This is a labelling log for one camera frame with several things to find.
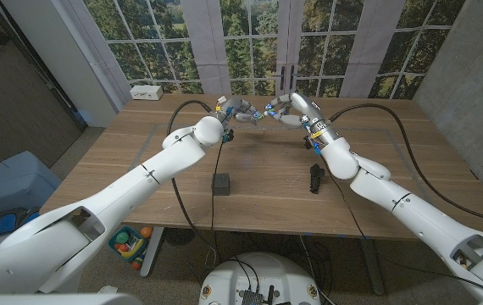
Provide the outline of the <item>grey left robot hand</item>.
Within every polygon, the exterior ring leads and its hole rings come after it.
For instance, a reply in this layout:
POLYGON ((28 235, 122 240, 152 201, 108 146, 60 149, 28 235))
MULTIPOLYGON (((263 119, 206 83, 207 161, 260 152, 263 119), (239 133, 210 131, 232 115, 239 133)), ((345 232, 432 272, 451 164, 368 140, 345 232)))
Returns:
POLYGON ((241 123, 257 124, 258 110, 248 101, 240 97, 220 97, 211 116, 226 127, 231 119, 241 123))

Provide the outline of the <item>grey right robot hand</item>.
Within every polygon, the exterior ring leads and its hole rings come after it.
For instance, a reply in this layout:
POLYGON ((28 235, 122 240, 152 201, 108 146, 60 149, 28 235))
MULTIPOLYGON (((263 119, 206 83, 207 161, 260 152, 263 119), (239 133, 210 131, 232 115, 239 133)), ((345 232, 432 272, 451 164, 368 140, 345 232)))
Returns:
POLYGON ((265 106, 264 116, 283 124, 303 127, 313 138, 328 143, 338 138, 331 122, 321 113, 320 107, 300 93, 289 93, 273 99, 265 106))

